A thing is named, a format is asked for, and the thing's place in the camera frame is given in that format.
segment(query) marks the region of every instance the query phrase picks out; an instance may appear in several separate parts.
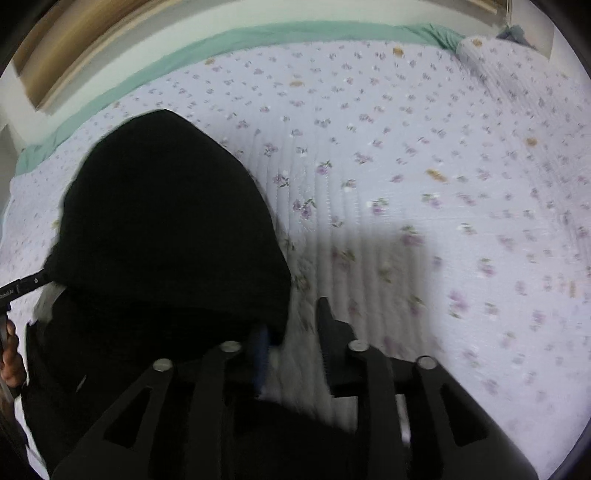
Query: black cloth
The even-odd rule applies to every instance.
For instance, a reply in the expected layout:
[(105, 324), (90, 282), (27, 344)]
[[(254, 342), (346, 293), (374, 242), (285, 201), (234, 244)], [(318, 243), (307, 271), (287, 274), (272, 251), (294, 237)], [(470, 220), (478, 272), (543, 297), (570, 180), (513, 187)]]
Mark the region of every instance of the black cloth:
[(66, 290), (27, 332), (27, 425), (49, 472), (158, 358), (201, 357), (267, 325), (291, 287), (247, 170), (170, 111), (130, 120), (85, 159), (46, 261)]
[[(37, 328), (38, 324), (27, 327), (30, 384), (23, 390), (23, 405), (27, 424), (42, 427), (33, 430), (33, 436), (51, 475), (87, 430), (74, 420), (77, 412), (88, 408), (94, 393), (99, 393), (102, 402), (108, 400), (110, 393), (93, 391), (86, 383), (78, 393), (63, 390), (46, 366), (47, 359), (37, 341)], [(105, 363), (108, 362), (109, 358), (105, 357)], [(167, 394), (152, 449), (151, 473), (155, 479), (182, 478), (184, 455), (190, 454), (184, 451), (183, 434), (192, 389), (173, 383)], [(236, 479), (356, 477), (358, 445), (354, 434), (277, 404), (256, 400), (240, 404), (235, 421), (232, 456)]]
[(281, 342), (291, 277), (244, 166), (166, 110), (99, 141), (63, 200), (53, 281), (130, 302), (229, 313)]

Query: human hand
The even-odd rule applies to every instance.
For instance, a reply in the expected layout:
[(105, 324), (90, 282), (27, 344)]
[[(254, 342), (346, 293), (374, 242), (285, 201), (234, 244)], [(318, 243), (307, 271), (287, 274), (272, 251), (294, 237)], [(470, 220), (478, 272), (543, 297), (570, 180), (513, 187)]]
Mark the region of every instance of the human hand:
[(6, 327), (8, 341), (0, 361), (0, 375), (2, 375), (2, 378), (10, 388), (17, 388), (25, 383), (27, 371), (25, 370), (22, 356), (17, 351), (19, 339), (16, 327), (10, 320), (7, 320)]

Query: mattress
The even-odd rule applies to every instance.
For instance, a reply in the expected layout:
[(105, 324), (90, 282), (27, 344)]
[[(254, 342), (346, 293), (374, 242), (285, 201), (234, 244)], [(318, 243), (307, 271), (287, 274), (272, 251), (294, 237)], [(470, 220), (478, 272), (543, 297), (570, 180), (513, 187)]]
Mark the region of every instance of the mattress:
[[(435, 356), (545, 479), (591, 416), (588, 104), (534, 51), (480, 37), (456, 54), (329, 41), (214, 57), (109, 105), (13, 179), (0, 281), (42, 267), (93, 144), (170, 109), (251, 172), (292, 272), (267, 398), (355, 428), (354, 401), (323, 377), (326, 296), (386, 354)], [(20, 332), (40, 294), (13, 304)]]

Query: metal screw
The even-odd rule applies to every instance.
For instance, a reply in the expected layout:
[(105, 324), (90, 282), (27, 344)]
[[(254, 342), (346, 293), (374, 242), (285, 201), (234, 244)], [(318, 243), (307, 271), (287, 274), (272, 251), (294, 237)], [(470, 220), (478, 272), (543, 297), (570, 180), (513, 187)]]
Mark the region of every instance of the metal screw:
[(157, 372), (166, 372), (173, 367), (173, 363), (168, 358), (160, 358), (152, 364), (152, 367)]
[(437, 361), (430, 356), (422, 356), (417, 363), (423, 370), (433, 370), (437, 366)]
[(349, 350), (352, 352), (365, 352), (368, 348), (368, 343), (363, 340), (352, 340), (349, 342)]
[(239, 342), (235, 342), (234, 340), (228, 340), (227, 342), (220, 344), (220, 349), (222, 352), (236, 353), (242, 349), (242, 345), (240, 345)]

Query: mint green sheet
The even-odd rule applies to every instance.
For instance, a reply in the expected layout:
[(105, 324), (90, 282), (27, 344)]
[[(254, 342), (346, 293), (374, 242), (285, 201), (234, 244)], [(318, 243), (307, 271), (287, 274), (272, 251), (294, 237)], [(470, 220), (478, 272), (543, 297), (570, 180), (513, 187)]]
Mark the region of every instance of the mint green sheet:
[(229, 30), (171, 53), (99, 95), (61, 124), (43, 143), (27, 147), (18, 158), (15, 175), (32, 171), (79, 126), (110, 103), (144, 83), (215, 55), (268, 45), (332, 40), (390, 40), (432, 45), (455, 52), (457, 44), (463, 38), (449, 28), (433, 24), (392, 26), (360, 22), (309, 21)]

